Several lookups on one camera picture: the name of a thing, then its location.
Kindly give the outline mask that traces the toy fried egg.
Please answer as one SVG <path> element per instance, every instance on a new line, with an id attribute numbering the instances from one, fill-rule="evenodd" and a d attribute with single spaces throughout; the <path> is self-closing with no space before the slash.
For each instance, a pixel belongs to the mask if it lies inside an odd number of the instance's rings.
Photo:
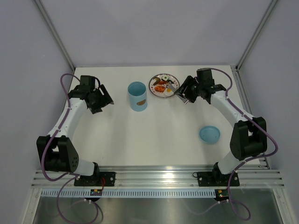
<path id="1" fill-rule="evenodd" d="M 164 91 L 164 96 L 165 96 L 166 98 L 171 97 L 171 96 L 173 96 L 173 95 L 174 95 L 174 92 L 173 92 L 170 88 L 165 89 L 165 91 Z"/>

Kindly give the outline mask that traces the blue cylindrical lunch container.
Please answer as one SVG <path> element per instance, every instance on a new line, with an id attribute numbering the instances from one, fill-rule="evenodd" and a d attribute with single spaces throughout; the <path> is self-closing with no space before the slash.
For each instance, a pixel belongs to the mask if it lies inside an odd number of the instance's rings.
<path id="1" fill-rule="evenodd" d="M 128 86 L 130 107 L 136 112 L 144 111 L 148 106 L 147 89 L 142 82 L 132 82 Z"/>

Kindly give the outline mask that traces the metal tongs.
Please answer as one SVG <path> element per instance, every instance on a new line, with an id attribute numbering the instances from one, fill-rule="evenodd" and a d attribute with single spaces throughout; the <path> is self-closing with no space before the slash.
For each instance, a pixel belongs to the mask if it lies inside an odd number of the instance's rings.
<path id="1" fill-rule="evenodd" d="M 171 90 L 174 93 L 174 95 L 177 96 L 185 105 L 189 102 L 188 99 L 183 98 L 183 97 L 181 97 L 178 94 L 175 94 L 175 92 L 176 92 L 177 89 L 171 83 L 169 83 L 168 89 Z"/>

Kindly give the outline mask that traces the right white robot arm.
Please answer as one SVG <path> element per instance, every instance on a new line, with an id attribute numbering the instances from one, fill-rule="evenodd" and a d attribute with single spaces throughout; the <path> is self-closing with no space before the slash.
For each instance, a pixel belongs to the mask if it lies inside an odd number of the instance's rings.
<path id="1" fill-rule="evenodd" d="M 266 130 L 266 122 L 262 117 L 255 118 L 241 110 L 230 100 L 228 90 L 221 84 L 215 84 L 213 78 L 200 80 L 187 76 L 175 95 L 194 103 L 198 97 L 206 100 L 216 108 L 233 128 L 229 147 L 230 152 L 218 162 L 218 170 L 212 173 L 212 180 L 223 185 L 229 178 L 228 174 L 247 158 L 261 155 L 267 149 L 267 136 L 252 122 Z"/>

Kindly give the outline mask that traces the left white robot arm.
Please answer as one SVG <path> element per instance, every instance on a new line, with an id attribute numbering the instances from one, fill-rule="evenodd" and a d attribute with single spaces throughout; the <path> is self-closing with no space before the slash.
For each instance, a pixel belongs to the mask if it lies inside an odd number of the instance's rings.
<path id="1" fill-rule="evenodd" d="M 113 104 L 105 86 L 92 89 L 91 86 L 77 85 L 67 93 L 67 104 L 55 126 L 46 136 L 36 141 L 44 177 L 55 182 L 66 175 L 85 176 L 85 181 L 97 185 L 101 174 L 95 171 L 96 163 L 80 159 L 72 139 L 77 125 L 87 110 L 92 114 Z"/>

